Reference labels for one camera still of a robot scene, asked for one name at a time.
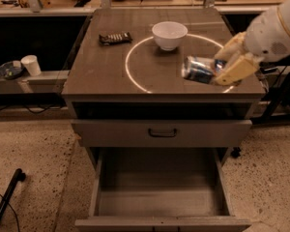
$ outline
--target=open drawer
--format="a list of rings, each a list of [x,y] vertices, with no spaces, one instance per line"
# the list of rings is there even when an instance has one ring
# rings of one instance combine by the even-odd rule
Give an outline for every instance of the open drawer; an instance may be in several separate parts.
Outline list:
[[[238,147],[250,120],[72,120],[84,147]]]
[[[80,231],[240,232],[216,149],[112,148],[100,152]]]

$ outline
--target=can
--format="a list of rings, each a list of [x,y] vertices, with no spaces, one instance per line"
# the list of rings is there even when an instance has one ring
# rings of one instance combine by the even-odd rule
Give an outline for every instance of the can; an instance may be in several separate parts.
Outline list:
[[[209,84],[215,76],[214,63],[214,59],[188,56],[182,66],[182,77],[187,80]]]
[[[221,73],[222,70],[224,69],[225,65],[226,65],[226,61],[215,59],[215,72],[216,72],[216,74]]]

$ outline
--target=speckled floor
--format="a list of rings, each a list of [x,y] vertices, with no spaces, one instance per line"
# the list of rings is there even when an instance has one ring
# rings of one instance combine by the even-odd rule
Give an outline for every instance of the speckled floor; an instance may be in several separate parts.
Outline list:
[[[246,232],[290,232],[290,124],[254,127],[241,148],[223,166],[235,215],[251,220]],[[77,231],[74,221],[88,214],[94,170],[67,110],[0,112],[2,193],[17,168],[27,175],[11,199],[20,231]],[[8,207],[0,232],[14,231]]]

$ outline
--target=cabinet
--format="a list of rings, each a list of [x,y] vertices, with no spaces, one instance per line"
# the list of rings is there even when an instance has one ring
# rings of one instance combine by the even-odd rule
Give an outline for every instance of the cabinet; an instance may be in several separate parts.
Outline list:
[[[189,35],[161,51],[151,27],[184,23]],[[102,46],[129,31],[133,43]],[[96,169],[80,231],[244,231],[221,166],[240,146],[264,95],[255,76],[220,87],[183,80],[184,56],[213,57],[231,35],[214,9],[113,9],[93,15],[63,97]]]

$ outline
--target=white cup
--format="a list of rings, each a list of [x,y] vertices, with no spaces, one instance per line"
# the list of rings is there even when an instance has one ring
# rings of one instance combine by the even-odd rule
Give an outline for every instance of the white cup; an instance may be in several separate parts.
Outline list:
[[[21,64],[27,69],[32,76],[41,74],[38,58],[35,55],[28,55],[21,59]]]

